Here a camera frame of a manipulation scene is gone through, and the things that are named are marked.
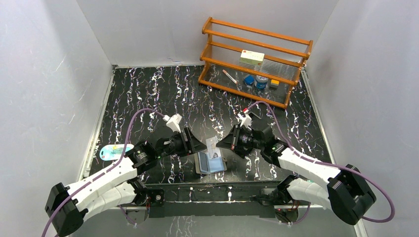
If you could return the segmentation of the white VIP credit card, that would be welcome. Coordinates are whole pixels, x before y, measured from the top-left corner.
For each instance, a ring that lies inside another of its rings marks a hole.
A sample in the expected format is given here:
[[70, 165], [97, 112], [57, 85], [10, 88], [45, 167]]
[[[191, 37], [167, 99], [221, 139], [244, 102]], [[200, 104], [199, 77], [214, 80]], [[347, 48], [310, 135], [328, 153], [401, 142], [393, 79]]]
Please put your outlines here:
[[216, 146], [217, 143], [218, 138], [216, 136], [206, 139], [208, 159], [222, 158], [220, 148]]

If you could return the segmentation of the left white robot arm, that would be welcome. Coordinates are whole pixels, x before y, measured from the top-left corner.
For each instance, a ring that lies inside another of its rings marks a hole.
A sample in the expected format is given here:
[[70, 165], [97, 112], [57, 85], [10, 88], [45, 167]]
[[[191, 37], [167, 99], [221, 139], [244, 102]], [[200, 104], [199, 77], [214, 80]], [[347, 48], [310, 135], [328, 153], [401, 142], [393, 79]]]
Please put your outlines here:
[[139, 176], [155, 167], [164, 157], [186, 157], [207, 147], [197, 139], [189, 127], [172, 131], [168, 127], [156, 130], [147, 140], [140, 140], [122, 160], [69, 185], [58, 183], [50, 190], [45, 205], [49, 220], [47, 231], [53, 226], [58, 237], [66, 237], [90, 217], [107, 209], [123, 205], [147, 205], [156, 202], [163, 191], [148, 189]]

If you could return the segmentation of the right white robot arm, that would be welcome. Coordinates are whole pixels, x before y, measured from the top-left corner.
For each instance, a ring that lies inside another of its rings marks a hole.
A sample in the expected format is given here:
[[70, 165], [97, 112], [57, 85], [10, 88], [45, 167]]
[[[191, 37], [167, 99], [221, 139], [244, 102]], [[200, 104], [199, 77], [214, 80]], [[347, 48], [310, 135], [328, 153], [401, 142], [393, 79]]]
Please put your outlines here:
[[339, 169], [299, 158], [270, 128], [246, 129], [236, 125], [216, 146], [230, 149], [242, 158], [258, 149], [269, 164], [294, 172], [276, 188], [262, 190], [252, 197], [262, 205], [307, 201], [332, 210], [347, 224], [356, 225], [377, 199], [365, 179], [355, 174], [356, 167], [347, 165]]

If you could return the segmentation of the black plastic card box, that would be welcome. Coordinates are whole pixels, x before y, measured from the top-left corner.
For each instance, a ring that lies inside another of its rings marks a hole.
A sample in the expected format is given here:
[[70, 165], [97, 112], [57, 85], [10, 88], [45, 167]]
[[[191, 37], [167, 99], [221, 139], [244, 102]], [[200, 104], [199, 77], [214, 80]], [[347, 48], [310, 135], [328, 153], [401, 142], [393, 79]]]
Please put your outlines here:
[[261, 120], [261, 117], [259, 116], [259, 115], [257, 115], [256, 113], [254, 113], [254, 112], [249, 112], [249, 117], [252, 119], [252, 120]]

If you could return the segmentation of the blue small cube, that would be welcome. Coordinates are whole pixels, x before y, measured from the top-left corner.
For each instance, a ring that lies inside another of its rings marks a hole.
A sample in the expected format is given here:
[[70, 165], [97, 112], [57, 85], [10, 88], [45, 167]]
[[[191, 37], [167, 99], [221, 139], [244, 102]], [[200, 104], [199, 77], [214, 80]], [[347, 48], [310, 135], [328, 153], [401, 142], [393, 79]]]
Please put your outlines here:
[[246, 86], [253, 86], [253, 84], [254, 84], [254, 77], [252, 75], [246, 75], [244, 77], [244, 84]]

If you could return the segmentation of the red white pen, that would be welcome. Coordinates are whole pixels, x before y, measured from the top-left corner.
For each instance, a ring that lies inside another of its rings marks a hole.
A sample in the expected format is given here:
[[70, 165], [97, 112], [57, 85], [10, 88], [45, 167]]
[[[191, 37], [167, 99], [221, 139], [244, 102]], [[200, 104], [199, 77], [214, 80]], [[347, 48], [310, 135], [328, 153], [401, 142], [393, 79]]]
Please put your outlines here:
[[234, 84], [238, 84], [238, 82], [226, 71], [226, 70], [222, 70], [222, 72], [234, 83]]

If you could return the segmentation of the blue white round can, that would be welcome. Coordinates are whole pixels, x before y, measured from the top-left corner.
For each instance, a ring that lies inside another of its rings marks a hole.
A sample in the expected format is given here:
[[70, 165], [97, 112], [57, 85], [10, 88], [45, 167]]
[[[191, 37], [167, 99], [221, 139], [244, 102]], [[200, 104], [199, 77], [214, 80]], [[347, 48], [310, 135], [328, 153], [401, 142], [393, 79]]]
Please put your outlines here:
[[268, 82], [269, 82], [268, 78], [257, 75], [255, 77], [254, 86], [259, 90], [264, 90]]

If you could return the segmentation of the yellow black small block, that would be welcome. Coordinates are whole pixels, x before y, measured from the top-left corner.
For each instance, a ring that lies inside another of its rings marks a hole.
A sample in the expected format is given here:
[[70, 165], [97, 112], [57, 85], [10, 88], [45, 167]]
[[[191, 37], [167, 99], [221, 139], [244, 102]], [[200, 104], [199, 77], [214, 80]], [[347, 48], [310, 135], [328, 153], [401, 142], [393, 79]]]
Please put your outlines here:
[[277, 90], [279, 88], [280, 82], [274, 79], [270, 80], [269, 89], [270, 90]]

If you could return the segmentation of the white blue blister pack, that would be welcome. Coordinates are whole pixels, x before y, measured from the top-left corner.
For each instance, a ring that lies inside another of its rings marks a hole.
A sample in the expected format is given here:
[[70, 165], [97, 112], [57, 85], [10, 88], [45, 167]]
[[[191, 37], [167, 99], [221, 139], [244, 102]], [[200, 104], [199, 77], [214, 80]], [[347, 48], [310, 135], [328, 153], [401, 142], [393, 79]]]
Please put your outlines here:
[[103, 161], [113, 161], [118, 160], [121, 157], [124, 144], [109, 144], [104, 146], [100, 152], [99, 157]]

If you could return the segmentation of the orange wooden shelf rack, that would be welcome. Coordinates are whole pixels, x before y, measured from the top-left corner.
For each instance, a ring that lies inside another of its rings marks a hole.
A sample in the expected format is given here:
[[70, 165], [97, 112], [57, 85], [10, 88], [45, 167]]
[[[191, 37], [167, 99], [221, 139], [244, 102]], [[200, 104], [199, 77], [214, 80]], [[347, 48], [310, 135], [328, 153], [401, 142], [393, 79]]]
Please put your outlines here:
[[309, 59], [313, 40], [209, 17], [198, 82], [285, 109]]

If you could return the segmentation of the white green carton box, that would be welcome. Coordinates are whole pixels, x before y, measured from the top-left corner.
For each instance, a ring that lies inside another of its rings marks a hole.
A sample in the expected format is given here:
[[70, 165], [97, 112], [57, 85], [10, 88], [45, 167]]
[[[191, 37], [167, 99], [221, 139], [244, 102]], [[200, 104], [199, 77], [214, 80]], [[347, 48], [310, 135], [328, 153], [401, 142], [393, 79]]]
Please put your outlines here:
[[260, 66], [264, 60], [264, 53], [242, 50], [240, 55], [240, 62], [250, 65]]

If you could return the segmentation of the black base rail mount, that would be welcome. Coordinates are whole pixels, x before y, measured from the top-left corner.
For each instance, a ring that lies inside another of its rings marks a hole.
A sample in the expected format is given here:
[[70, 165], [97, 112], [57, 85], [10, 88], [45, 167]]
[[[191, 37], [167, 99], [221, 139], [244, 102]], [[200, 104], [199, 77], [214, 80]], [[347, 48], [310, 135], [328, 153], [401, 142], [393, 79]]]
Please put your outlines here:
[[253, 216], [284, 223], [302, 217], [306, 201], [281, 202], [270, 196], [279, 181], [146, 184], [142, 201], [124, 204], [130, 214], [148, 218], [174, 216]]

